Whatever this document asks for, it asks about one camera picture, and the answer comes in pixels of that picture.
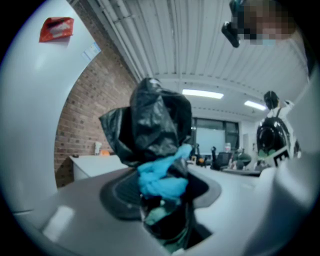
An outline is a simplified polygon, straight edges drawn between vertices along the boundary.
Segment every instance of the brick wall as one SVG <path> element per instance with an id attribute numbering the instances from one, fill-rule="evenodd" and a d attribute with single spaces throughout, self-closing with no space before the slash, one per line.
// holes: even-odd
<path id="1" fill-rule="evenodd" d="M 111 150 L 99 117 L 114 108 L 129 105 L 136 86 L 132 74 L 86 0 L 74 7 L 101 52 L 83 71 L 63 107 L 54 147 L 54 171 L 58 187 L 73 181 L 69 156 L 93 155 L 95 142 Z"/>

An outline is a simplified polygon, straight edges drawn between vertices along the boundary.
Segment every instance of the black backpack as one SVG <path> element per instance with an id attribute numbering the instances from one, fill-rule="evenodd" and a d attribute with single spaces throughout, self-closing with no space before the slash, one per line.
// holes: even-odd
<path id="1" fill-rule="evenodd" d="M 290 148 L 290 134 L 287 126 L 284 124 L 279 113 L 276 116 L 266 117 L 263 119 L 256 132 L 256 141 L 258 156 L 267 157 L 282 149 L 285 146 Z"/>

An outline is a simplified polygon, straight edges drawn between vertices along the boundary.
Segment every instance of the black hair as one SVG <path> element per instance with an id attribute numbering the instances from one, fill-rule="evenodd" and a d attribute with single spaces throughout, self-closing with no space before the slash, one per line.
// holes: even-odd
<path id="1" fill-rule="evenodd" d="M 277 94 L 270 90 L 268 91 L 264 96 L 263 96 L 265 105 L 267 106 L 267 108 L 269 110 L 273 110 L 278 106 L 279 103 L 279 97 L 277 96 Z"/>

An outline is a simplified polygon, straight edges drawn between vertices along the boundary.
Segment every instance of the red packet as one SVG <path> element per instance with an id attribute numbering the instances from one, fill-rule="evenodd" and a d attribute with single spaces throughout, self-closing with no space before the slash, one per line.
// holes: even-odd
<path id="1" fill-rule="evenodd" d="M 72 36 L 74 19 L 70 17 L 51 17 L 43 23 L 39 42 Z"/>

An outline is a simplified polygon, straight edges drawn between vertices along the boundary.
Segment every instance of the red paper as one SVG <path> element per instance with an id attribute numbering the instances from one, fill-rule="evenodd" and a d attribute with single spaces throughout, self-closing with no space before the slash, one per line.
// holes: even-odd
<path id="1" fill-rule="evenodd" d="M 51 17 L 43 23 L 39 42 L 72 36 L 74 19 L 70 17 Z"/>

